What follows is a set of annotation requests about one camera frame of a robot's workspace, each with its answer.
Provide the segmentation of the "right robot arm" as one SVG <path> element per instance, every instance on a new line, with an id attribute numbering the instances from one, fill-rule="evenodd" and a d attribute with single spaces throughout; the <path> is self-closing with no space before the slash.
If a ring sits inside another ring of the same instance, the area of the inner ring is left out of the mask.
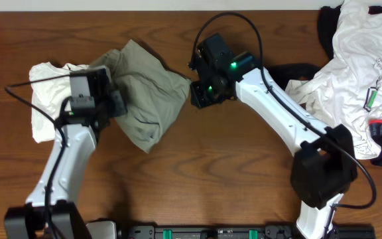
<path id="1" fill-rule="evenodd" d="M 203 40 L 189 63 L 199 77 L 191 84 L 192 105 L 202 109 L 236 97 L 275 130 L 293 156 L 290 181 L 301 199 L 298 232 L 323 238 L 332 230 L 333 205 L 357 178 L 354 162 L 328 141 L 350 143 L 350 132 L 310 115 L 258 63 L 249 52 L 234 54 L 219 34 Z"/>

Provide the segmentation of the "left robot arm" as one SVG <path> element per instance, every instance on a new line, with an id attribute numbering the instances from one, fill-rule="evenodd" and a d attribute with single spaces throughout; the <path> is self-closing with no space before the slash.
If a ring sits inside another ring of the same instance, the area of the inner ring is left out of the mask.
<path id="1" fill-rule="evenodd" d="M 111 118 L 126 114 L 121 93 L 112 85 L 106 66 L 67 74 L 71 94 L 62 101 L 54 145 L 46 167 L 23 206 L 11 207 L 4 217 L 8 238 L 116 238 L 112 220 L 86 223 L 76 207 L 90 156 Z"/>

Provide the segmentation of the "grey-green shorts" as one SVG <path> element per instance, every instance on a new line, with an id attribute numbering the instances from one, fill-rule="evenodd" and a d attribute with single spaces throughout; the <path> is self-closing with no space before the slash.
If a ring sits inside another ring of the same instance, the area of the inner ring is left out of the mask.
<path id="1" fill-rule="evenodd" d="M 112 49 L 89 67 L 106 66 L 121 91 L 127 113 L 116 118 L 128 138 L 148 153 L 177 119 L 190 92 L 191 81 L 164 68 L 159 59 L 130 40 Z"/>

